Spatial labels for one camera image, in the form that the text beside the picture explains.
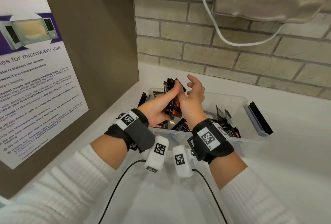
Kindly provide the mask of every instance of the white sleeve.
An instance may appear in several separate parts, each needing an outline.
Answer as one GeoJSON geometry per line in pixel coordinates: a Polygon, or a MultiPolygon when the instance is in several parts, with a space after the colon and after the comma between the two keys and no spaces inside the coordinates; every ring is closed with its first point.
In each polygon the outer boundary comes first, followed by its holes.
{"type": "Polygon", "coordinates": [[[0,224],[82,222],[114,172],[88,145],[0,209],[0,224]]]}
{"type": "Polygon", "coordinates": [[[250,168],[246,168],[222,188],[220,195],[234,223],[300,223],[250,168]]]}

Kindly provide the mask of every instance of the microwave image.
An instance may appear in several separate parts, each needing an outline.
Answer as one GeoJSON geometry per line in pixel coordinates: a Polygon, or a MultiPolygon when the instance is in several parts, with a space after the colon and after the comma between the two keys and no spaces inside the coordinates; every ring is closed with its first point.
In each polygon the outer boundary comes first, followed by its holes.
{"type": "Polygon", "coordinates": [[[12,50],[58,38],[51,18],[0,21],[0,31],[12,50]]]}

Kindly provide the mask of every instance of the plastic storage bin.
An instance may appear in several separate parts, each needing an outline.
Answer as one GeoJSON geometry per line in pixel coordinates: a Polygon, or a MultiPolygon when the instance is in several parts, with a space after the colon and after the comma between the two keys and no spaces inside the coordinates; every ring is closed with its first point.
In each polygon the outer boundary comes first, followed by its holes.
{"type": "MultiPolygon", "coordinates": [[[[150,88],[150,99],[153,99],[153,91],[163,91],[163,88],[150,88]]],[[[245,97],[218,93],[205,93],[204,95],[205,100],[202,103],[202,107],[205,111],[217,113],[217,105],[222,111],[227,109],[231,114],[232,123],[238,128],[241,138],[230,137],[229,141],[238,155],[241,157],[251,157],[268,142],[268,137],[258,135],[248,117],[244,108],[244,106],[248,105],[248,100],[245,97]]],[[[179,120],[179,118],[175,118],[173,121],[170,120],[168,129],[172,129],[179,120]]],[[[172,131],[154,127],[150,127],[149,129],[155,135],[161,135],[167,138],[170,141],[170,150],[176,145],[188,146],[187,140],[192,136],[190,132],[172,131]]]]}

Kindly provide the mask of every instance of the brick wall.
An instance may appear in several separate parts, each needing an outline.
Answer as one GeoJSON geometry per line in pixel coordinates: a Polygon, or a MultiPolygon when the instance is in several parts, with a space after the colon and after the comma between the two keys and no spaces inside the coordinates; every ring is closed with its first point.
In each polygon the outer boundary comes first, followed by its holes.
{"type": "MultiPolygon", "coordinates": [[[[239,48],[215,35],[201,0],[135,0],[135,13],[140,62],[331,99],[331,1],[310,22],[285,24],[269,42],[239,48]]],[[[237,43],[264,40],[279,26],[216,19],[237,43]]]]}

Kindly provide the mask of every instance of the microwave usage sign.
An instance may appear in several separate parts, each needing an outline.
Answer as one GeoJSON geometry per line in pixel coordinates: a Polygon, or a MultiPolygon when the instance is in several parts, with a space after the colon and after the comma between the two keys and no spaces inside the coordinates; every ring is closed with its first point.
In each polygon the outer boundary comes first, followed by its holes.
{"type": "Polygon", "coordinates": [[[0,7],[0,161],[14,169],[88,107],[47,1],[0,7]]]}

